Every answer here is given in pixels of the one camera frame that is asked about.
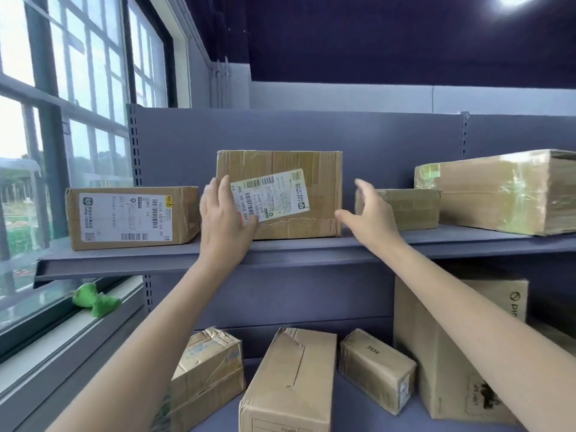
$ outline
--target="left hand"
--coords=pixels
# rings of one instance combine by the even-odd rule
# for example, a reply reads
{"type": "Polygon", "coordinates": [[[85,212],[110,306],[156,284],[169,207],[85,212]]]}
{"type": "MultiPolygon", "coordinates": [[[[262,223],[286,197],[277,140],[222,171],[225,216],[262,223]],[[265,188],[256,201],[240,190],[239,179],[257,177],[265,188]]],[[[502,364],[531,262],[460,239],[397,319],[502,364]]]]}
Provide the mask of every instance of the left hand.
{"type": "Polygon", "coordinates": [[[220,185],[216,178],[206,185],[200,199],[200,214],[202,239],[199,261],[204,261],[211,268],[231,272],[250,248],[258,228],[258,217],[252,215],[242,225],[228,175],[220,185]]]}

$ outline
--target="green plush toy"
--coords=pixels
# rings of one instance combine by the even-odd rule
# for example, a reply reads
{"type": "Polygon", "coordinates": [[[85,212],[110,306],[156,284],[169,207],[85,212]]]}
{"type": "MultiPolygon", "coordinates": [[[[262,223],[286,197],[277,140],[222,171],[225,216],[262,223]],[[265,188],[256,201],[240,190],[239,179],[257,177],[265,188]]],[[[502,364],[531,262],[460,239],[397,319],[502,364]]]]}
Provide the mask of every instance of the green plush toy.
{"type": "Polygon", "coordinates": [[[98,294],[96,283],[85,283],[76,290],[72,297],[72,303],[81,308],[92,308],[92,316],[104,317],[122,305],[122,300],[110,297],[104,293],[98,294]]]}

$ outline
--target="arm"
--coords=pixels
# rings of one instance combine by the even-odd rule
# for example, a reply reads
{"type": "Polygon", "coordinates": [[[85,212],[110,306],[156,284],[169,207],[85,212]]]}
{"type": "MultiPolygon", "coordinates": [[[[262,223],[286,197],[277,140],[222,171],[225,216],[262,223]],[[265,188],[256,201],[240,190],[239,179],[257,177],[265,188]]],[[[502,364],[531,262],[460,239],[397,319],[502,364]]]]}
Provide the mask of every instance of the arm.
{"type": "Polygon", "coordinates": [[[230,181],[213,179],[200,201],[198,261],[48,428],[48,432],[150,429],[202,311],[246,255],[258,218],[240,223],[230,181]]]}
{"type": "Polygon", "coordinates": [[[362,215],[337,218],[407,284],[526,429],[574,431],[576,359],[407,245],[390,205],[356,184],[362,215]]]}

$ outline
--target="metal shelf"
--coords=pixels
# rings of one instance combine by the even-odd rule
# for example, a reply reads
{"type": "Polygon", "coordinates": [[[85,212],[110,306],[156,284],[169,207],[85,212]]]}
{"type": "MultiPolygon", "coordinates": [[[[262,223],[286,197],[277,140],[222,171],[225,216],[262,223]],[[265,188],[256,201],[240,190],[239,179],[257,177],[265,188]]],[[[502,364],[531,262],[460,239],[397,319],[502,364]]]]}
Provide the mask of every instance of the metal shelf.
{"type": "MultiPolygon", "coordinates": [[[[407,243],[431,259],[543,254],[576,251],[576,234],[529,237],[470,227],[440,225],[437,229],[403,232],[407,243]]],[[[36,282],[69,278],[152,275],[182,272],[197,260],[199,239],[189,244],[75,252],[67,240],[40,257],[36,282]]],[[[376,261],[348,231],[341,238],[255,241],[242,265],[298,267],[376,261]]]]}
{"type": "MultiPolygon", "coordinates": [[[[247,383],[259,360],[245,362],[247,383]]],[[[222,409],[198,424],[191,432],[236,432],[238,396],[222,409]]],[[[334,432],[525,432],[522,426],[460,421],[432,420],[417,394],[412,396],[398,417],[388,414],[362,391],[336,373],[332,395],[332,430],[334,432]]]]}

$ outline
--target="window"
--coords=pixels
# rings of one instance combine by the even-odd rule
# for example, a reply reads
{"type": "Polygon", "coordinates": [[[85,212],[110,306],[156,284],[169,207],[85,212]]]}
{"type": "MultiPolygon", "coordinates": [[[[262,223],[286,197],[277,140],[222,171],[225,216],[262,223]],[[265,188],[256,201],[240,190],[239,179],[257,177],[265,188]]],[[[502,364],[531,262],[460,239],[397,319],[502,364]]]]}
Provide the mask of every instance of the window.
{"type": "Polygon", "coordinates": [[[132,186],[126,103],[175,106],[173,66],[149,0],[0,0],[0,361],[71,312],[85,279],[33,288],[65,189],[132,186]]]}

